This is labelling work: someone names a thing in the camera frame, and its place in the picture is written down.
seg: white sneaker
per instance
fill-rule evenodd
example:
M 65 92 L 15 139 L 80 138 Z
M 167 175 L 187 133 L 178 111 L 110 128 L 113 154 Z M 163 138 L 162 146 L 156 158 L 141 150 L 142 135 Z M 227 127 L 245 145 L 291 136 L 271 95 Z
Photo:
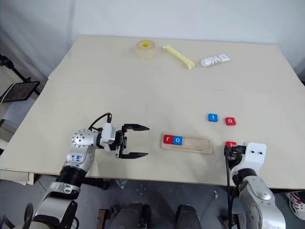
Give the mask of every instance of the white sneaker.
M 289 208 L 292 213 L 301 220 L 305 220 L 305 204 L 293 192 L 286 193 L 289 199 Z

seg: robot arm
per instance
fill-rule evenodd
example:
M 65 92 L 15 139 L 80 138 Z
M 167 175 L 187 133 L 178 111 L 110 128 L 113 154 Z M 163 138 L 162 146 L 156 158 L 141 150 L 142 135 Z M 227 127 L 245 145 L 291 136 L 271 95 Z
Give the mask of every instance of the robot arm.
M 103 128 L 94 128 L 77 131 L 72 137 L 72 147 L 67 155 L 60 175 L 52 182 L 46 195 L 34 212 L 32 222 L 26 227 L 30 229 L 69 229 L 74 220 L 77 199 L 81 184 L 94 161 L 95 150 L 105 149 L 115 152 L 116 158 L 135 159 L 147 153 L 123 154 L 126 148 L 128 129 L 135 131 L 149 130 L 138 124 L 124 124 L 121 130 L 111 124 L 112 115 L 106 113 L 107 122 Z
M 245 143 L 244 146 L 225 146 L 224 151 L 246 211 L 246 228 L 285 229 L 285 219 L 275 205 L 274 194 L 258 176 L 264 163 L 266 145 Z

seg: masking tape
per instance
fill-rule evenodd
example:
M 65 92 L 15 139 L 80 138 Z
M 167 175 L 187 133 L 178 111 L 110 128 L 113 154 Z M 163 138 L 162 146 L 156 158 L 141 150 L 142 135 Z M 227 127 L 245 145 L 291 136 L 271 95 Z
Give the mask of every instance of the masking tape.
M 141 59 L 150 59 L 156 56 L 156 44 L 150 40 L 138 41 L 136 53 Z
M 173 48 L 170 45 L 163 46 L 163 49 L 177 57 L 179 60 L 181 60 L 183 63 L 186 64 L 188 69 L 192 69 L 195 66 L 195 63 L 188 59 L 187 57 L 183 56 L 180 52 L 178 52 L 175 48 Z

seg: tape roll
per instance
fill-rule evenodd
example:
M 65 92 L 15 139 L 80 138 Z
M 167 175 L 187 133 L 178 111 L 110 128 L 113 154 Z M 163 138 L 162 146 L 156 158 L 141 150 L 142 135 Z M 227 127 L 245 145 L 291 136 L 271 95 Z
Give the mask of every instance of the tape roll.
M 150 59 L 156 56 L 156 44 L 150 40 L 138 41 L 136 53 L 141 59 Z

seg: white table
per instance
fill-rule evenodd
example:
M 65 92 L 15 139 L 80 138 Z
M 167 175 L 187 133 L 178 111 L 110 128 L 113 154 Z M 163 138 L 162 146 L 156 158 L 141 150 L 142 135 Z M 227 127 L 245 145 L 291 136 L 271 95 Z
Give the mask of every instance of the white table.
M 123 160 L 97 150 L 90 177 L 225 185 L 224 143 L 253 141 L 267 144 L 260 176 L 269 187 L 305 188 L 305 87 L 277 45 L 154 39 L 196 62 L 220 53 L 232 59 L 187 70 L 162 50 L 154 59 L 138 59 L 138 40 L 79 37 L 0 157 L 0 168 L 58 174 L 73 133 L 111 112 L 119 128 L 150 128 L 129 131 L 126 149 L 149 155 Z M 219 122 L 208 122 L 208 113 Z M 226 126 L 228 116 L 236 126 Z M 208 136 L 214 153 L 161 149 L 163 132 Z

